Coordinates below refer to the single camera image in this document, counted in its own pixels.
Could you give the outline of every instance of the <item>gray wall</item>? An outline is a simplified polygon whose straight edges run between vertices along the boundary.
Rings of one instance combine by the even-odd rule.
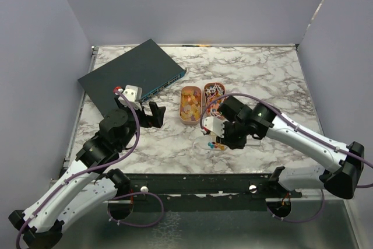
[[[1,248],[61,168],[91,52],[67,0],[0,0]]]
[[[361,142],[373,162],[373,0],[325,0],[299,56],[327,136]],[[361,183],[373,183],[365,168]],[[361,220],[373,245],[372,190],[358,190]]]
[[[300,43],[321,0],[68,0],[92,45]]]

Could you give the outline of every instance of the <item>purple cable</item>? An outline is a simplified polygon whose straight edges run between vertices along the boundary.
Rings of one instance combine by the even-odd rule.
[[[145,224],[145,225],[138,225],[138,224],[132,224],[132,223],[128,223],[128,222],[123,222],[121,220],[115,220],[112,216],[111,216],[111,213],[110,213],[110,210],[108,209],[107,213],[110,217],[110,220],[113,220],[117,223],[120,223],[120,224],[123,224],[123,225],[127,225],[127,226],[131,226],[131,227],[152,227],[156,224],[158,224],[163,216],[164,216],[164,205],[163,205],[163,202],[162,200],[160,199],[160,197],[158,197],[156,194],[153,194],[151,192],[133,192],[131,194],[126,194],[126,195],[121,195],[120,197],[116,197],[116,198],[113,198],[113,199],[121,199],[121,198],[127,198],[127,197],[131,197],[133,195],[151,195],[153,197],[155,197],[156,199],[158,199],[159,201],[159,204],[161,205],[161,215],[158,217],[157,220],[155,220],[154,222],[152,223],[149,223],[149,224]]]
[[[128,150],[128,152],[123,156],[123,157],[120,157],[119,159],[117,160],[114,160],[113,162],[110,162],[110,163],[106,163],[106,164],[102,164],[100,166],[96,166],[96,167],[92,167],[90,169],[86,169],[86,170],[83,170],[81,172],[78,172],[72,176],[70,176],[69,178],[67,178],[65,180],[65,183],[67,184],[68,182],[70,182],[71,180],[73,180],[74,178],[78,177],[78,176],[81,176],[85,173],[89,173],[89,172],[92,172],[92,171],[96,171],[98,169],[103,169],[103,168],[106,168],[106,167],[109,167],[111,166],[112,164],[116,164],[116,163],[119,163],[120,161],[124,160],[125,158],[127,158],[137,147],[138,143],[139,143],[139,139],[140,139],[140,121],[138,119],[138,116],[136,114],[136,111],[135,109],[132,107],[131,103],[128,101],[128,99],[119,91],[115,91],[116,94],[118,94],[120,97],[122,97],[124,99],[124,101],[126,102],[126,104],[128,105],[128,108],[130,109],[131,113],[133,114],[133,117],[135,119],[135,123],[136,123],[136,140],[135,140],[135,143],[133,144],[133,146]],[[59,185],[58,187],[56,187],[55,190],[53,190],[52,193],[49,194],[49,196],[39,205],[39,207],[32,213],[33,216],[37,216],[37,214],[39,213],[39,211],[48,203],[49,200],[51,200],[52,197],[54,197],[54,195],[56,193],[58,193],[58,191],[63,187],[65,186],[65,184],[61,184]],[[32,220],[32,218],[28,218],[25,223],[22,225],[22,227],[20,228],[20,230],[18,231],[18,235],[17,235],[17,239],[16,239],[16,248],[17,249],[21,249],[20,247],[20,239],[21,239],[21,235],[23,233],[23,231],[25,230],[25,228],[27,227],[27,225],[30,223],[30,221]]]
[[[273,106],[271,106],[270,104],[268,104],[267,102],[255,97],[255,96],[251,96],[249,94],[245,94],[245,93],[227,93],[227,94],[224,94],[222,96],[219,96],[217,99],[211,101],[207,106],[206,108],[204,109],[204,111],[202,112],[202,115],[201,115],[201,118],[199,120],[199,125],[200,127],[203,129],[203,125],[202,125],[202,120],[203,120],[203,115],[205,114],[207,108],[209,108],[214,102],[218,101],[219,99],[223,99],[225,97],[228,97],[228,96],[243,96],[243,97],[248,97],[249,99],[253,99],[257,102],[260,102],[262,103],[264,106],[268,107],[269,109],[271,109],[281,120],[283,120],[287,125],[289,125],[290,127],[292,128],[296,128],[297,126],[294,125],[292,122],[290,122],[287,118],[285,118],[284,116],[282,116],[281,112],[277,109],[275,109]],[[298,128],[298,131],[300,133],[302,133],[303,135],[311,138],[312,140],[326,146],[326,147],[329,147],[333,150],[336,150],[337,147],[336,146],[333,146],[332,144],[330,143],[327,143],[325,142],[324,140],[322,139],[319,139],[318,137],[312,135],[312,134],[309,134],[307,131],[304,131],[303,129],[301,128]],[[373,163],[370,163],[368,162],[367,160],[363,159],[362,157],[359,157],[359,156],[356,156],[355,154],[352,154],[351,152],[348,152],[348,151],[345,151],[345,150],[338,150],[338,152],[342,153],[342,154],[345,154],[345,155],[348,155],[350,157],[353,157],[354,159],[357,159],[361,162],[363,162],[364,164],[366,164],[367,166],[369,166],[370,168],[373,169]],[[371,184],[367,184],[367,185],[358,185],[357,188],[371,188],[373,187],[373,183]]]
[[[314,216],[312,216],[308,219],[304,219],[304,220],[290,220],[290,219],[281,218],[281,217],[278,217],[275,214],[273,214],[273,212],[268,207],[267,207],[267,210],[269,211],[269,213],[272,214],[272,216],[274,218],[276,218],[277,220],[281,220],[282,222],[293,223],[293,224],[307,223],[307,222],[310,222],[312,220],[317,219],[321,215],[322,211],[324,210],[324,208],[325,208],[325,195],[324,195],[323,190],[321,190],[321,197],[322,197],[322,200],[321,200],[321,206],[320,206],[319,211],[317,211],[317,213],[314,214]]]

